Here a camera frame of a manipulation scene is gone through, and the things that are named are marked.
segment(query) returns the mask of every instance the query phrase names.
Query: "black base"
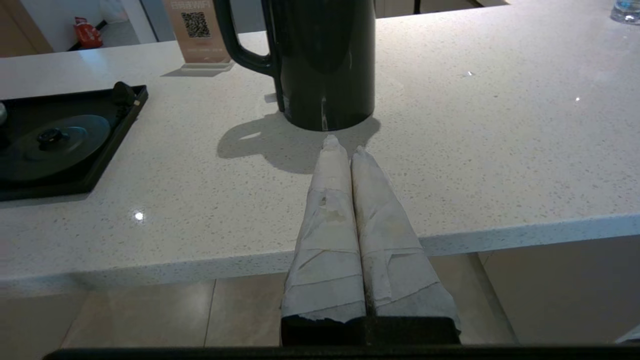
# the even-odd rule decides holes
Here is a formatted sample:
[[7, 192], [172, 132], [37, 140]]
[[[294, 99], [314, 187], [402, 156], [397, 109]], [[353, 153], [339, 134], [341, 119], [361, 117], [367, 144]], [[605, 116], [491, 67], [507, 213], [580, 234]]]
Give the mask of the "black base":
[[30, 183], [0, 182], [0, 201], [90, 192], [148, 99], [146, 85], [132, 86], [132, 89], [140, 104], [124, 113], [121, 106], [113, 104], [112, 90], [3, 100], [9, 118], [1, 130], [9, 142], [42, 126], [43, 121], [74, 115], [99, 115], [109, 121], [112, 130], [95, 154], [68, 170]]

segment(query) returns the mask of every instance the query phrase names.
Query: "qr code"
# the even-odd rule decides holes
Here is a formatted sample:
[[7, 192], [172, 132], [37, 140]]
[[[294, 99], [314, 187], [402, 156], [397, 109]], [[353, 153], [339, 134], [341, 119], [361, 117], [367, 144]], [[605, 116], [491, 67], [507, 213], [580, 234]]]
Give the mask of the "qr code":
[[187, 27], [187, 34], [190, 38], [210, 38], [211, 33], [207, 26], [207, 19], [204, 12], [182, 13], [182, 21]]

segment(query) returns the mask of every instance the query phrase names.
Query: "floor tile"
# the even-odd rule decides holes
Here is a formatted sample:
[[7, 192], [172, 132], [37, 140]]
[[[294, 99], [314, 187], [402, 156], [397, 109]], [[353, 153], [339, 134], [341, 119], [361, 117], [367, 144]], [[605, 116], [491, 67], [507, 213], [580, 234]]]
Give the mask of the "floor tile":
[[214, 281], [95, 291], [63, 347], [204, 345]]
[[0, 358], [36, 360], [60, 347], [86, 293], [0, 301]]
[[463, 344], [516, 343], [476, 253], [429, 258], [458, 307]]
[[218, 279], [205, 346], [278, 346], [285, 277]]

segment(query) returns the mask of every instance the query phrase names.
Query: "countertop edge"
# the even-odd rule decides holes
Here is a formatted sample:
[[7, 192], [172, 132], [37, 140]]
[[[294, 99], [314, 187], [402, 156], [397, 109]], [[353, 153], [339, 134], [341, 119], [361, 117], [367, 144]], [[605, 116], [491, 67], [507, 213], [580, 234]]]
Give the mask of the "countertop edge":
[[441, 256], [639, 234], [640, 213], [634, 213], [419, 238], [427, 255]]

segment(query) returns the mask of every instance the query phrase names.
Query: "white quartz countertop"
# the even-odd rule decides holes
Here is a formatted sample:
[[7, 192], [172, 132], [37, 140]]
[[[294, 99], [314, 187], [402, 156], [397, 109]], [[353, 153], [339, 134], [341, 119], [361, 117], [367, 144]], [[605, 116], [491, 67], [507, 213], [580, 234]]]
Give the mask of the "white quartz countertop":
[[[640, 27], [612, 3], [376, 23], [374, 115], [335, 134], [388, 172], [428, 254], [640, 234]], [[326, 134], [266, 103], [267, 76], [163, 76], [182, 64], [175, 42], [0, 60], [2, 99], [150, 94], [92, 193], [0, 202], [3, 294], [288, 269]]]

